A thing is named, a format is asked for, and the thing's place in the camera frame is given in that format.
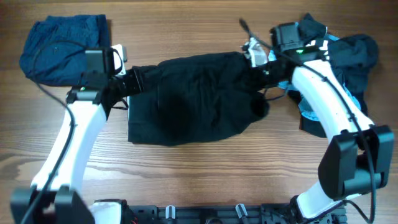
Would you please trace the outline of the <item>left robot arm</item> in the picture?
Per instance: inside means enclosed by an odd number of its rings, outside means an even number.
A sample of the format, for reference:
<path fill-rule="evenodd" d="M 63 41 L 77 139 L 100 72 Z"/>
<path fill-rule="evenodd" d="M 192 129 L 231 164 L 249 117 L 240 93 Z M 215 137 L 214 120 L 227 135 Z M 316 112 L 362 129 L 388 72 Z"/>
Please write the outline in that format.
<path fill-rule="evenodd" d="M 109 112 L 126 97 L 140 93 L 139 80 L 123 82 L 126 51 L 121 44 L 87 49 L 87 71 L 67 95 L 65 117 L 52 150 L 28 189 L 11 196 L 16 223 L 132 223 L 125 200 L 99 200 L 87 206 L 80 196 L 85 167 Z"/>

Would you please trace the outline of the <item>black shorts with white lining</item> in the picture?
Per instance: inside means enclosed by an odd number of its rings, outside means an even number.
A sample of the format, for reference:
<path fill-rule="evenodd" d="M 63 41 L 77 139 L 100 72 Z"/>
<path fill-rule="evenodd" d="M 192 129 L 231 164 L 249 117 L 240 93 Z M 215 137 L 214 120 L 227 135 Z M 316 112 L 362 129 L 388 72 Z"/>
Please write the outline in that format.
<path fill-rule="evenodd" d="M 265 76 L 239 52 L 175 58 L 129 74 L 144 86 L 129 99 L 127 138 L 134 144 L 219 141 L 269 112 Z"/>

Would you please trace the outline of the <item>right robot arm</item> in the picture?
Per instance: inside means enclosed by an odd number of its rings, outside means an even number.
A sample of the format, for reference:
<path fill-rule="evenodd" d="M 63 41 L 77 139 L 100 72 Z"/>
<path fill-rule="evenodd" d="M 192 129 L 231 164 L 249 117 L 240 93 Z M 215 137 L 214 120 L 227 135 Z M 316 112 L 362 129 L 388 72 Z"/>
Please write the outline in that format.
<path fill-rule="evenodd" d="M 305 43 L 295 23 L 281 24 L 270 31 L 276 59 L 267 62 L 275 82 L 288 80 L 304 96 L 316 114 L 329 145 L 318 166 L 318 181 L 290 202 L 291 219 L 309 223 L 352 198 L 370 194 L 374 221 L 376 191 L 389 179 L 394 133 L 388 126 L 376 126 L 348 96 L 333 73 L 338 62 L 353 62 L 339 56 L 331 45 L 316 40 Z"/>

